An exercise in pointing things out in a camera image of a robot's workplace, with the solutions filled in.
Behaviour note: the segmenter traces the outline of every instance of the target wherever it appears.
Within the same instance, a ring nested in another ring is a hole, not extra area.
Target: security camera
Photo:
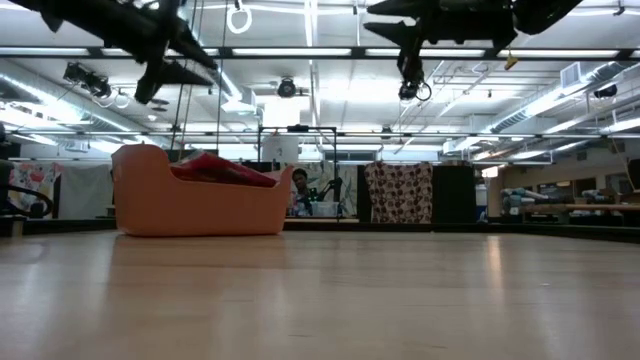
[[[293,83],[292,78],[283,78],[278,86],[278,96],[281,98],[289,99],[296,95],[296,85]]]

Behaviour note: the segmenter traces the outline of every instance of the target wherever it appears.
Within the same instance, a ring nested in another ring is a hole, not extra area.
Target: fluorescent light
[[[422,49],[421,57],[478,57],[483,56],[482,49]]]
[[[563,58],[563,57],[591,57],[591,58],[612,58],[618,55],[619,50],[502,50],[499,57],[530,57],[530,58]]]
[[[364,54],[367,56],[398,56],[400,49],[367,49]]]
[[[422,49],[421,57],[478,57],[483,56],[482,49]],[[367,49],[367,56],[398,56],[400,49]]]
[[[470,146],[480,142],[480,141],[498,141],[497,137],[483,137],[483,136],[469,136],[464,139],[460,144],[456,145],[453,151],[460,151],[469,148]]]
[[[128,55],[129,53],[118,48],[109,48],[109,49],[100,49],[102,54],[105,56],[123,56]]]
[[[544,139],[598,139],[600,135],[596,134],[546,134],[542,135]]]
[[[625,121],[618,121],[617,123],[602,129],[602,132],[603,133],[618,132],[618,131],[633,129],[634,127],[638,127],[638,126],[640,126],[640,118],[625,120]]]
[[[61,56],[87,56],[86,48],[56,48],[56,47],[0,47],[0,55],[61,55]]]
[[[542,150],[535,150],[535,151],[523,151],[521,153],[517,153],[513,156],[511,156],[511,159],[517,159],[517,160],[522,160],[522,159],[529,159],[532,157],[536,157],[539,155],[544,154],[545,152]]]
[[[385,134],[385,133],[366,133],[366,132],[358,132],[358,133],[345,133],[344,134],[345,137],[381,137],[381,136],[388,136],[388,137],[402,137],[402,134]]]
[[[561,123],[561,124],[558,124],[558,125],[556,125],[556,126],[554,126],[554,127],[551,127],[551,128],[549,128],[549,129],[545,130],[545,131],[544,131],[544,133],[545,133],[545,134],[553,134],[553,133],[557,133],[557,132],[559,132],[559,131],[567,130],[568,128],[570,128],[570,127],[572,127],[572,126],[574,126],[574,125],[577,125],[577,124],[579,124],[579,123],[581,123],[581,121],[580,121],[580,120],[569,120],[569,121],[565,121],[565,122],[563,122],[563,123]]]
[[[528,138],[534,138],[536,137],[535,134],[490,134],[492,137],[497,137],[497,138],[523,138],[523,139],[528,139]]]
[[[573,149],[574,147],[579,146],[579,145],[582,145],[582,144],[584,144],[584,143],[586,143],[586,141],[578,141],[578,142],[574,142],[574,143],[571,143],[571,144],[567,144],[567,145],[564,145],[564,146],[560,146],[560,147],[559,147],[559,148],[557,148],[555,151],[566,151],[566,150],[569,150],[569,149]]]
[[[247,48],[233,49],[241,56],[349,56],[351,49],[339,48]]]
[[[640,134],[613,134],[607,136],[609,139],[640,139]]]
[[[44,144],[44,145],[52,145],[52,146],[57,146],[58,145],[57,142],[55,142],[55,141],[53,141],[53,140],[51,140],[49,138],[46,138],[44,136],[41,136],[41,135],[33,134],[33,135],[30,135],[30,136],[24,136],[24,135],[15,134],[15,135],[12,135],[12,136],[15,136],[17,138],[24,139],[24,140],[35,141],[37,143]]]

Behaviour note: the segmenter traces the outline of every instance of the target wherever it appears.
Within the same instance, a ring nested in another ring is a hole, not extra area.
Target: ceiling
[[[377,17],[363,9],[377,1],[318,0],[318,19],[312,30],[313,46],[393,46],[362,27],[369,21],[395,22],[400,19]],[[361,9],[353,14],[353,6]],[[252,23],[242,34],[234,34],[225,27],[224,1],[189,0],[183,11],[186,19],[195,19],[193,30],[204,46],[209,47],[304,47],[308,45],[305,33],[305,1],[303,0],[245,0],[253,6]],[[640,38],[640,0],[625,1],[628,14],[622,16],[594,15],[598,11],[611,11],[617,1],[584,0],[570,16],[558,22],[543,34],[520,34],[512,48],[638,48]],[[244,14],[233,16],[236,27],[243,25]],[[0,47],[2,46],[102,46],[102,41],[71,24],[65,23],[58,33],[52,33],[35,12],[16,8],[13,3],[0,0]],[[441,42],[437,46],[455,46]],[[463,47],[489,47],[489,42],[468,42]],[[62,58],[11,58],[13,64],[27,69],[62,87],[68,83],[62,74],[73,59]],[[87,59],[82,64],[102,75],[124,93],[133,94],[144,67],[129,59]],[[396,131],[444,131],[468,132],[473,130],[474,119],[489,119],[510,108],[517,108],[524,99],[552,86],[560,78],[560,71],[571,65],[568,61],[522,61],[509,71],[504,61],[440,61],[425,60],[425,72],[437,69],[431,78],[433,97],[420,107],[406,109],[397,97],[400,76],[394,60],[315,60],[317,72],[317,96],[319,117],[316,125],[336,126],[344,131],[380,131],[383,125],[391,125]],[[276,99],[274,84],[284,76],[292,77],[298,87],[311,87],[311,68],[304,59],[228,59],[219,61],[222,71],[237,87],[255,91],[258,104]],[[620,81],[620,93],[635,91],[635,78],[626,76]],[[81,89],[70,90],[89,99]],[[217,91],[210,94],[207,88],[165,86],[156,96],[169,101],[164,113],[151,110],[131,101],[121,109],[110,106],[108,110],[151,130],[168,130],[176,121],[187,130],[215,131],[220,118],[220,130],[241,131],[256,129],[257,117],[226,113],[219,110],[221,99]],[[538,114],[528,128],[538,133],[559,122],[570,120],[586,111],[585,97],[576,97],[546,112]],[[596,100],[598,106],[613,103],[614,99]],[[300,121],[311,125],[313,116],[310,98],[296,98],[301,108]],[[157,116],[154,121],[149,115]],[[193,142],[207,138],[193,138]],[[246,137],[227,137],[224,142],[252,142]],[[446,139],[420,138],[416,144],[441,144]],[[350,139],[350,142],[380,142],[379,138]]]

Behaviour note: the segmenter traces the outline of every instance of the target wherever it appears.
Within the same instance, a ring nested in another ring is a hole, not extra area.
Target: patterned fabric panel
[[[369,164],[364,170],[374,223],[431,223],[431,164]]]

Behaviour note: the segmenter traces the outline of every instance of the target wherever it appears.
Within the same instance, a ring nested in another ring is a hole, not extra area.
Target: air vent
[[[375,161],[375,151],[338,151],[336,154],[338,161]],[[333,151],[325,151],[324,159],[326,161],[333,161]]]
[[[580,63],[575,62],[569,65],[564,70],[560,71],[560,81],[562,82],[562,88],[568,89],[581,83],[580,78],[582,72],[580,69]]]

